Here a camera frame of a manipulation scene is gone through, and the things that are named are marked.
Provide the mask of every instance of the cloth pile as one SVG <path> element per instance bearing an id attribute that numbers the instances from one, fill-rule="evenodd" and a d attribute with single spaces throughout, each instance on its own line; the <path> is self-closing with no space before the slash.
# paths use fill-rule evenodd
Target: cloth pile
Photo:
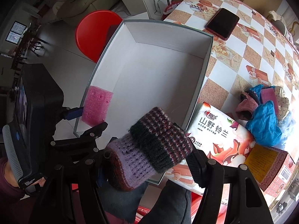
<path id="1" fill-rule="evenodd" d="M 288 127 L 295 123 L 282 87 L 263 87 L 259 84 L 241 93 L 240 99 L 236 114 L 239 119 L 248 121 L 245 128 L 253 134 L 258 144 L 275 146 L 282 143 L 282 135 L 285 141 L 291 131 Z"/>

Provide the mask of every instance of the table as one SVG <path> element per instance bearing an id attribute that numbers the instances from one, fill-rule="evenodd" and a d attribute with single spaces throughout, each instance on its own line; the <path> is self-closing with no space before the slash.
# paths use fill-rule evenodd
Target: table
<path id="1" fill-rule="evenodd" d="M 228 9 L 240 20 L 227 41 L 214 36 L 198 102 L 213 105 L 245 126 L 235 114 L 240 93 L 260 83 L 281 86 L 298 122 L 299 53 L 261 14 L 239 0 L 184 0 L 165 21 L 209 33 L 205 25 L 219 8 Z M 297 162 L 298 146 L 285 150 Z M 275 198 L 265 195 L 265 199 L 271 205 Z"/>
<path id="2" fill-rule="evenodd" d="M 31 29 L 30 27 L 27 28 L 21 38 L 21 41 L 16 49 L 15 55 L 13 57 L 13 62 L 11 65 L 11 68 L 16 70 L 16 71 L 21 71 L 20 68 L 18 68 L 18 64 L 24 64 L 24 62 L 22 61 L 23 59 L 27 59 L 26 57 L 22 57 L 23 51 L 24 50 L 28 50 L 30 47 L 32 47 L 31 45 L 31 40 L 35 39 L 36 41 L 41 41 L 43 43 L 47 43 L 46 41 L 36 37 L 35 34 L 35 30 Z"/>

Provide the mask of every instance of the pink sponge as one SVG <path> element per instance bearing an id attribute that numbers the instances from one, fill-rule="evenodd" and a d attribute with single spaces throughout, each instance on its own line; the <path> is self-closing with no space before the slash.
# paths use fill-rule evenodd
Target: pink sponge
<path id="1" fill-rule="evenodd" d="M 270 88 L 262 89 L 261 90 L 261 102 L 263 104 L 265 104 L 266 102 L 268 102 L 270 100 L 273 101 L 275 114 L 277 115 L 279 113 L 279 108 L 278 108 L 278 102 L 277 102 L 274 88 L 270 87 Z"/>
<path id="2" fill-rule="evenodd" d="M 90 86 L 85 98 L 82 121 L 94 127 L 106 120 L 113 93 Z"/>

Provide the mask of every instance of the red bag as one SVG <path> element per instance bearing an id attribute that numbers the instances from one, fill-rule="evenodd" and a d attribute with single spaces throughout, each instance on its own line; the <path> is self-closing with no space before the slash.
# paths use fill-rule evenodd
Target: red bag
<path id="1" fill-rule="evenodd" d="M 172 11 L 176 9 L 178 5 L 180 5 L 180 3 L 181 2 L 171 2 L 171 4 L 165 8 L 165 11 L 163 12 L 162 15 L 162 20 L 166 19 L 168 15 L 172 13 Z"/>

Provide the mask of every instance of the person's arm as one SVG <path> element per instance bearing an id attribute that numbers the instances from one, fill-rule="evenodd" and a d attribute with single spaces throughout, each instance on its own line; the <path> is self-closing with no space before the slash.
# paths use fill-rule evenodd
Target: person's arm
<path id="1" fill-rule="evenodd" d="M 0 204 L 10 205 L 25 195 L 18 187 L 7 158 L 0 159 Z"/>

